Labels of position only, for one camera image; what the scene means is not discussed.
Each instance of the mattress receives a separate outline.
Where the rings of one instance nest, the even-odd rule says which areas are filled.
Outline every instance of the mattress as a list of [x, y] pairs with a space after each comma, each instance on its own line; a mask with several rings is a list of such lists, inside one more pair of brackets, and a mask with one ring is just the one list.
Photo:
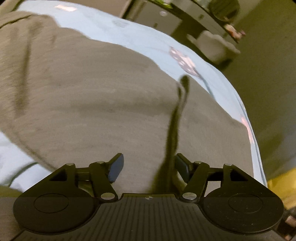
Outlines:
[[[192, 77], [232, 118], [248, 128], [254, 178], [267, 186], [258, 145], [238, 93], [220, 71], [191, 49], [155, 29], [79, 4], [28, 0], [19, 6], [18, 11], [49, 15], [63, 28], [75, 29], [91, 39], [132, 49], [153, 60], [176, 81], [189, 71], [170, 55], [172, 49], [177, 51], [199, 73], [199, 76]], [[0, 155], [0, 185], [24, 192], [51, 173], [22, 152], [2, 133]]]

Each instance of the cabinet knob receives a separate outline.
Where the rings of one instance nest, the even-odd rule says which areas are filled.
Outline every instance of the cabinet knob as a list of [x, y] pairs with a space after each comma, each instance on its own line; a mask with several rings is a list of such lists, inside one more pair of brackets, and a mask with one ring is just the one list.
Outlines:
[[165, 12], [165, 11], [160, 11], [160, 12], [159, 12], [159, 14], [160, 14], [161, 16], [163, 16], [163, 17], [165, 17], [165, 16], [167, 16], [167, 15], [168, 15], [168, 13], [167, 13], [167, 12]]

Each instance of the triangular cutout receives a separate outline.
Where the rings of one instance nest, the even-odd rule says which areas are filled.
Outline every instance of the triangular cutout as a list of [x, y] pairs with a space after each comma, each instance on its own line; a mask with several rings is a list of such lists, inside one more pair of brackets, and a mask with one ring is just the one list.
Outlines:
[[230, 173], [230, 180], [232, 182], [246, 182], [248, 179], [240, 175], [236, 170], [232, 170]]
[[61, 170], [58, 174], [50, 179], [51, 182], [65, 182], [67, 181], [67, 173], [66, 170]]

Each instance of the blanket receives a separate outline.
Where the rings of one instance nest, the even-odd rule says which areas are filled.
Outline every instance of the blanket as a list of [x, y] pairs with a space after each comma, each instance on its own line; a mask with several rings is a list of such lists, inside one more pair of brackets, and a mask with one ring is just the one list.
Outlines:
[[[0, 45], [0, 128], [10, 140], [51, 171], [121, 152], [125, 166], [115, 191], [159, 190], [168, 178], [159, 173], [179, 103], [174, 79], [149, 58], [60, 28], [46, 15], [4, 15]], [[173, 152], [253, 175], [246, 127], [188, 79]]]

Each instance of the yellow object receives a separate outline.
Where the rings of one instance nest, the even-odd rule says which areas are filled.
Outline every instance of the yellow object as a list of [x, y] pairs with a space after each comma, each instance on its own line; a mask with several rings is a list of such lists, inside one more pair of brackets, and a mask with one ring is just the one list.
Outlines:
[[286, 209], [296, 207], [296, 168], [269, 180], [268, 188], [283, 201]]

